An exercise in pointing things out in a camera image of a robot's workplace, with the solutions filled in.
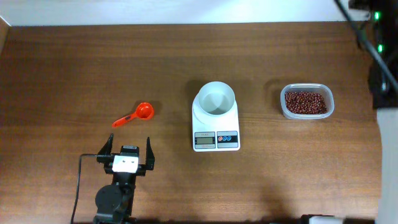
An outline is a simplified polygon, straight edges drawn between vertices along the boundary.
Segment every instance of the wood grain surface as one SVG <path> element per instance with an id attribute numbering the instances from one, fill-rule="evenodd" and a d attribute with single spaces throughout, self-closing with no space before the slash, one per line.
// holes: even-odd
<path id="1" fill-rule="evenodd" d="M 4 43 L 7 38 L 8 28 L 9 28 L 8 24 L 0 17 L 0 55 L 2 47 L 4 46 Z"/>
<path id="2" fill-rule="evenodd" d="M 155 169 L 137 178 L 133 216 L 244 221 L 316 213 L 377 215 L 381 141 L 371 64 L 344 23 L 11 27 L 0 58 L 0 222 L 68 223 L 78 156 L 150 136 Z M 191 106 L 210 81 L 229 84 L 241 149 L 192 149 Z M 283 117 L 280 91 L 322 83 L 335 112 Z M 150 121 L 111 124 L 139 102 Z M 90 222 L 111 183 L 83 161 L 75 220 Z"/>

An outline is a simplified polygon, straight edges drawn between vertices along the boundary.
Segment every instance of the red bean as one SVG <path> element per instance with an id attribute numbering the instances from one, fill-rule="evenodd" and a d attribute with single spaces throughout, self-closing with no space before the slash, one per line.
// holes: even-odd
<path id="1" fill-rule="evenodd" d="M 319 93 L 285 93 L 287 109 L 296 114 L 324 114 L 327 112 L 325 99 Z"/>

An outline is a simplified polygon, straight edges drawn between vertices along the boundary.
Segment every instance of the clear plastic container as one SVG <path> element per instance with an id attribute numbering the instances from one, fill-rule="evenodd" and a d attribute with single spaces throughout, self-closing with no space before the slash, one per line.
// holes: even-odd
<path id="1" fill-rule="evenodd" d="M 327 112 L 324 114 L 296 114 L 290 112 L 286 107 L 285 93 L 301 91 L 321 94 L 323 99 L 325 99 Z M 333 94 L 331 94 L 330 89 L 325 85 L 316 83 L 296 83 L 285 86 L 280 93 L 280 103 L 283 114 L 287 119 L 323 119 L 329 117 L 335 110 L 335 102 L 333 101 Z"/>

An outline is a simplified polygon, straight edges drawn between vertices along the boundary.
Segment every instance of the black cable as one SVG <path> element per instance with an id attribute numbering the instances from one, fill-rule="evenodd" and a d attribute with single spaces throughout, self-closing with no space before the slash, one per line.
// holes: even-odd
<path id="1" fill-rule="evenodd" d="M 73 219 L 75 218 L 75 212 L 77 208 L 77 200 L 79 199 L 79 186 L 80 186 L 80 174 L 81 174 L 81 159 L 83 157 L 111 157 L 109 155 L 97 155 L 97 154 L 82 154 L 79 157 L 79 170 L 77 172 L 77 187 L 76 187 L 76 199 L 75 206 L 73 207 L 72 217 L 70 219 L 70 224 L 73 224 Z"/>
<path id="2" fill-rule="evenodd" d="M 365 27 L 366 27 L 366 25 L 367 25 L 368 23 L 369 23 L 369 21 L 363 22 L 361 25 L 359 25 L 359 29 L 360 29 L 360 30 L 364 30 Z M 356 45 L 358 46 L 358 48 L 359 48 L 360 50 L 363 50 L 363 49 L 362 49 L 362 46 L 361 46 L 361 43 L 360 43 L 360 41 L 359 41 L 358 38 L 356 38 Z"/>
<path id="3" fill-rule="evenodd" d="M 397 80 L 394 78 L 394 76 L 392 75 L 392 73 L 390 72 L 390 70 L 388 69 L 388 66 L 386 65 L 386 63 L 384 63 L 383 59 L 380 57 L 380 55 L 378 54 L 377 50 L 373 47 L 372 43 L 370 43 L 370 41 L 368 41 L 368 39 L 366 38 L 366 36 L 363 34 L 363 32 L 361 32 L 355 25 L 355 23 L 353 22 L 353 20 L 351 19 L 351 17 L 349 16 L 347 10 L 343 7 L 343 5 L 341 4 L 340 0 L 335 0 L 338 8 L 340 9 L 341 13 L 343 13 L 344 17 L 346 18 L 346 20 L 348 21 L 348 24 L 351 26 L 351 28 L 354 30 L 357 38 L 359 41 L 362 42 L 362 44 L 365 46 L 366 50 L 368 50 L 369 54 L 371 55 L 371 57 L 379 64 L 382 72 L 386 75 L 386 77 L 389 79 L 389 81 L 391 82 L 392 86 L 394 87 L 396 93 L 398 93 L 398 83 Z"/>

